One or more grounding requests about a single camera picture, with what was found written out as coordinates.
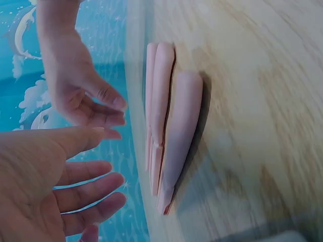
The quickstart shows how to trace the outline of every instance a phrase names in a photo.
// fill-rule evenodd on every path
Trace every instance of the dolphin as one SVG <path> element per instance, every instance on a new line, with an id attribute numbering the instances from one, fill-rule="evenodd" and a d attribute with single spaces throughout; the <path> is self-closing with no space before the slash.
<path id="1" fill-rule="evenodd" d="M 39 115 L 32 122 L 30 129 L 31 130 L 45 129 L 46 122 L 48 121 L 51 110 L 52 110 L 52 107 L 40 112 Z"/>
<path id="2" fill-rule="evenodd" d="M 31 23 L 35 22 L 33 17 L 35 10 L 36 6 L 33 5 L 20 10 L 4 37 L 8 38 L 9 46 L 15 55 L 30 59 L 41 59 L 41 57 L 31 55 L 27 50 L 25 51 L 22 42 L 26 29 L 29 29 Z"/>
<path id="3" fill-rule="evenodd" d="M 44 124 L 45 122 L 47 122 L 48 120 L 48 115 L 44 115 L 43 116 L 43 120 L 39 120 L 39 114 L 42 113 L 45 110 L 48 110 L 51 108 L 51 104 L 47 103 L 45 105 L 43 105 L 42 107 L 37 108 L 32 114 L 30 114 L 25 120 L 23 120 L 22 122 L 19 123 L 20 126 L 23 127 L 24 130 L 30 130 L 30 129 L 34 129 L 34 126 L 36 124 L 35 121 L 42 121 L 42 123 Z"/>

